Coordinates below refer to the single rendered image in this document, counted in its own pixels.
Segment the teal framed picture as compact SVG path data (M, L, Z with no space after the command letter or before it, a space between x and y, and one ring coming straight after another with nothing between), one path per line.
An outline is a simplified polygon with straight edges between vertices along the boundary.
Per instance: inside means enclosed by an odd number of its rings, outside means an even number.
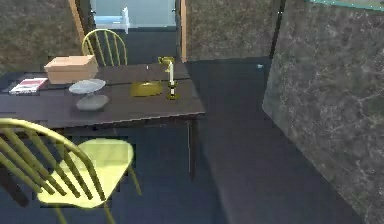
M384 0L305 0L306 2L384 12Z

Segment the red and white book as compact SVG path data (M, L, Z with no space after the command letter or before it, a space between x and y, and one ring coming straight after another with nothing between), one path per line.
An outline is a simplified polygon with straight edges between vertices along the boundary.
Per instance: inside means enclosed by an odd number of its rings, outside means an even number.
M13 87L10 94L35 93L47 81L47 78L28 78L22 80L19 84Z

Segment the yellow oval dish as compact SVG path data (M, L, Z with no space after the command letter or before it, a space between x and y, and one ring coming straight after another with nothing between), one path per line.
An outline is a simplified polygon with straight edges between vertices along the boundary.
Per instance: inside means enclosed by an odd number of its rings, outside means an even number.
M133 97L148 97L162 93L162 84L159 81L134 82L130 87Z

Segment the dark brown dining table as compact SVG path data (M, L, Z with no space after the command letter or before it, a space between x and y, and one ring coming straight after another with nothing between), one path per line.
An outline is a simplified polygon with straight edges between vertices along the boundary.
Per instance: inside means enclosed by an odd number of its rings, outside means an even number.
M10 94L9 90L26 77L23 74L5 81L0 87L0 118L29 120L53 129L185 122L188 125L189 174L195 175L197 119L205 113L205 109L184 65L175 66L176 93L179 95L176 100L167 98L168 74L163 65L141 64L100 69L97 77L107 82L101 93L109 98L109 102L102 109L92 112L76 108L78 97L69 92L67 85L46 83L34 94ZM131 95L135 82L148 80L160 82L163 92L149 97Z

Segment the white and blue bed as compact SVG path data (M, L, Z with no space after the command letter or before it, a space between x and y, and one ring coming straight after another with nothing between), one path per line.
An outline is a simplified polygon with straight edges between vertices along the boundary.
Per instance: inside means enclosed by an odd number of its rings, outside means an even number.
M124 7L120 16L94 16L94 21L98 29L124 30L128 33L130 28L128 8Z

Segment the yellow brass cup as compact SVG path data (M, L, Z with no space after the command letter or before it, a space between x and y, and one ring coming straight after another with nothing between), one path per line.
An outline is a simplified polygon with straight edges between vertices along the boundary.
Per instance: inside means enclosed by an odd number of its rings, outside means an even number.
M158 63L159 64L165 64L167 66L167 68L165 69L166 72L169 72L169 64L172 63L174 64L175 63L175 58L174 57L171 57L171 56L163 56L163 57L159 57L158 58Z

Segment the tan cardboard box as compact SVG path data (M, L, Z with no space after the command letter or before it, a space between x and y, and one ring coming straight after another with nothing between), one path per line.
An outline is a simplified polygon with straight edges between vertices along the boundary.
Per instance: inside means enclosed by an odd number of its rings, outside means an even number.
M44 69L52 84L69 84L94 78L98 63L94 55L56 57Z

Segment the yellow green spindle chair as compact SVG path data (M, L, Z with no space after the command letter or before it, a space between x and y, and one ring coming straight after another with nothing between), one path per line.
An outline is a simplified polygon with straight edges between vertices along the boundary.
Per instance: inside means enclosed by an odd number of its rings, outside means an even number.
M116 224L108 200L125 173L134 174L133 146L118 139L94 138L75 144L42 125L0 118L0 164L23 181L37 199L54 208L103 207L108 224Z
M120 66L128 64L125 42L110 29L95 29L87 33L81 44L84 55L94 55L102 66Z

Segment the white candle in brass holder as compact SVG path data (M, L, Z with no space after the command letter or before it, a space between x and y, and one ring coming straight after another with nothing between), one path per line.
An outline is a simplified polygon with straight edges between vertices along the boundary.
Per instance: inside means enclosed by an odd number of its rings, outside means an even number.
M177 82L174 80L174 63L173 62L169 63L168 69L169 69L169 82L168 82L169 93L167 95L167 98L169 100L177 100L179 98L179 95L176 93Z

